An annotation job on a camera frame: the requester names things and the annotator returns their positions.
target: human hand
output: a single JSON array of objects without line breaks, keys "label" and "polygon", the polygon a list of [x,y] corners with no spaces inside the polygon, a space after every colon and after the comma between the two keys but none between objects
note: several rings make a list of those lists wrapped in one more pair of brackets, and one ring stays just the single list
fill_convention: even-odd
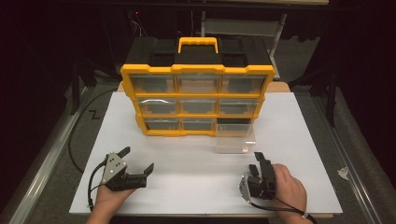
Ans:
[{"label": "human hand", "polygon": [[[273,164],[276,176],[276,198],[271,201],[273,207],[290,208],[287,203],[301,211],[306,211],[306,191],[301,181],[290,174],[288,167]],[[285,224],[311,223],[309,219],[293,212],[276,212]]]},{"label": "human hand", "polygon": [[87,220],[87,224],[109,223],[111,218],[120,209],[123,202],[134,191],[135,189],[112,191],[106,186],[100,186],[96,194],[95,206]]}]

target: wrist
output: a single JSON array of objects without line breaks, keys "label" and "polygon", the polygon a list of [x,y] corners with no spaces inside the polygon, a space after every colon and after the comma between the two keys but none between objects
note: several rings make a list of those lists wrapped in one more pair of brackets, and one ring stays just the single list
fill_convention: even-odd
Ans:
[{"label": "wrist", "polygon": [[87,220],[87,224],[107,224],[113,218],[114,214],[109,214],[107,210],[101,210],[99,208],[93,208],[90,217]]}]

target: clear plastic drawer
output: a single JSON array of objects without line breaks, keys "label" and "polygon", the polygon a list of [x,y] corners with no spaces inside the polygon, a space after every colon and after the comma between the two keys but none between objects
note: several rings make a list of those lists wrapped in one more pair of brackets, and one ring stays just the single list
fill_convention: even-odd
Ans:
[{"label": "clear plastic drawer", "polygon": [[252,124],[218,124],[217,153],[249,153],[256,145]]},{"label": "clear plastic drawer", "polygon": [[178,105],[183,114],[214,114],[216,98],[180,98]]},{"label": "clear plastic drawer", "polygon": [[173,75],[130,75],[136,92],[175,92]]},{"label": "clear plastic drawer", "polygon": [[178,92],[218,92],[219,75],[214,73],[183,73],[177,75]]},{"label": "clear plastic drawer", "polygon": [[140,109],[144,115],[176,115],[175,98],[138,98]]},{"label": "clear plastic drawer", "polygon": [[220,115],[253,115],[259,101],[256,99],[220,99]]},{"label": "clear plastic drawer", "polygon": [[212,131],[214,119],[181,119],[181,127],[186,131]]},{"label": "clear plastic drawer", "polygon": [[178,119],[145,119],[148,130],[178,130]]},{"label": "clear plastic drawer", "polygon": [[260,93],[266,75],[224,75],[221,79],[222,93]]}]

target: wire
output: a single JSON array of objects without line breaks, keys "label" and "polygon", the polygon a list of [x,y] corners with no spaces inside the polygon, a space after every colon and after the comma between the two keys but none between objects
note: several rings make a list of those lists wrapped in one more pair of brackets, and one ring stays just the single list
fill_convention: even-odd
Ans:
[{"label": "wire", "polygon": [[103,185],[98,185],[98,186],[94,187],[93,189],[91,189],[91,193],[93,192],[94,189],[97,189],[97,188],[99,188],[101,186],[103,186]]},{"label": "wire", "polygon": [[90,210],[93,210],[93,200],[91,197],[91,192],[95,189],[98,188],[100,185],[96,186],[94,189],[92,189],[92,181],[93,181],[93,177],[95,176],[96,172],[102,167],[105,166],[107,163],[107,158],[102,161],[101,163],[99,163],[98,166],[96,166],[96,168],[92,171],[91,177],[90,177],[90,182],[88,183],[88,206],[90,207]]},{"label": "wire", "polygon": [[143,30],[143,33],[145,34],[145,36],[148,36],[148,34],[146,33],[145,28],[144,28],[143,25],[142,25],[142,22],[141,22],[140,19],[139,19],[139,16],[136,14],[136,11],[134,11],[134,14],[136,15],[137,21],[138,21],[139,24],[140,24],[139,27]]},{"label": "wire", "polygon": [[294,206],[291,206],[288,203],[283,202],[282,200],[278,199],[277,197],[273,196],[275,200],[280,201],[281,203],[285,204],[286,206],[290,207],[290,208],[280,208],[280,207],[264,207],[264,206],[260,206],[258,204],[255,203],[251,203],[251,205],[253,207],[256,208],[260,208],[262,210],[267,210],[267,211],[277,211],[277,212],[293,212],[293,213],[297,213],[299,215],[301,215],[302,218],[308,218],[313,224],[317,224],[317,221],[308,213],[306,213],[305,211],[302,211]]},{"label": "wire", "polygon": [[71,147],[71,141],[72,141],[72,138],[73,138],[73,134],[74,134],[74,132],[75,132],[75,130],[76,130],[76,127],[78,126],[78,122],[79,122],[79,120],[81,119],[81,117],[82,117],[82,115],[84,114],[84,112],[87,110],[87,108],[88,108],[95,100],[97,100],[99,97],[101,97],[101,96],[103,96],[103,95],[105,95],[105,94],[107,94],[107,93],[109,93],[109,92],[116,91],[116,90],[117,90],[117,89],[111,89],[111,90],[109,90],[109,91],[104,91],[104,92],[102,92],[101,94],[95,96],[95,97],[87,104],[87,106],[84,107],[84,109],[83,109],[82,112],[81,112],[81,115],[80,115],[80,116],[78,117],[78,119],[76,120],[76,123],[75,123],[75,125],[73,126],[72,131],[70,132],[70,136],[69,136],[69,139],[68,139],[68,142],[67,142],[67,149],[68,149],[68,152],[69,152],[70,160],[73,162],[73,165],[76,167],[76,169],[78,169],[81,173],[84,173],[84,171],[77,165],[77,163],[76,163],[76,161],[75,161],[75,159],[74,159],[74,157],[73,157],[72,147]]},{"label": "wire", "polygon": [[132,33],[132,35],[134,36],[134,33],[136,33],[137,28],[139,28],[139,36],[142,36],[142,27],[139,25],[139,23],[135,22],[135,21],[131,21],[134,23],[134,32]]}]

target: metal rail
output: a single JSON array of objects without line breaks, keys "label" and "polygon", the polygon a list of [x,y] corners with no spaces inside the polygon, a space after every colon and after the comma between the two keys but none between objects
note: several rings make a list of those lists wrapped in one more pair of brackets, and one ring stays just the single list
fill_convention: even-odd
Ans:
[{"label": "metal rail", "polygon": [[139,1],[108,1],[108,0],[56,0],[56,5],[70,7],[139,7],[139,8],[160,8],[160,9],[177,9],[177,10],[228,10],[228,11],[260,11],[269,10],[282,13],[292,12],[313,12],[313,13],[353,13],[360,11],[359,7],[332,7],[317,5],[286,5],[286,4],[269,4],[269,3],[237,3],[237,2],[210,2],[210,3],[166,3],[164,2],[139,2]]},{"label": "metal rail", "polygon": [[367,219],[367,222],[370,224],[381,224],[382,221],[379,218],[378,213],[375,211],[375,208],[372,204],[372,200],[370,199],[367,189],[364,186],[363,182],[358,176],[358,173],[356,172],[355,167],[353,166],[352,161],[350,160],[349,156],[347,155],[347,151],[344,148],[340,137],[338,136],[337,131],[335,130],[334,127],[329,123],[329,121],[326,118],[326,109],[324,108],[323,103],[320,101],[318,97],[313,98],[313,102],[317,110],[319,111],[319,114],[323,121],[325,122],[327,129],[329,130],[329,133],[332,137],[332,140],[335,143],[335,147],[337,149],[337,155],[340,159],[340,162],[343,163],[342,165],[344,167],[347,167],[349,169],[348,173],[348,179],[349,179],[349,184],[352,187],[352,190],[355,193],[355,196],[359,202],[359,205],[361,206],[361,211],[363,212],[364,216]]},{"label": "metal rail", "polygon": [[73,116],[70,116],[65,123],[65,127],[61,133],[59,133],[55,137],[55,142],[52,144],[49,154],[46,159],[44,159],[40,169],[35,175],[35,179],[30,185],[29,189],[26,191],[23,199],[21,200],[20,205],[15,211],[12,219],[9,221],[10,224],[22,224],[25,223],[31,211],[35,207],[35,203],[40,197],[44,187],[48,180],[50,179],[50,175],[53,171],[53,168],[56,165],[61,153],[64,150],[64,145],[67,142],[67,139],[78,120],[78,117],[81,116],[82,109],[87,104],[90,94],[92,93],[91,88],[85,87],[81,93],[81,98],[83,99],[82,104],[76,111]]}]

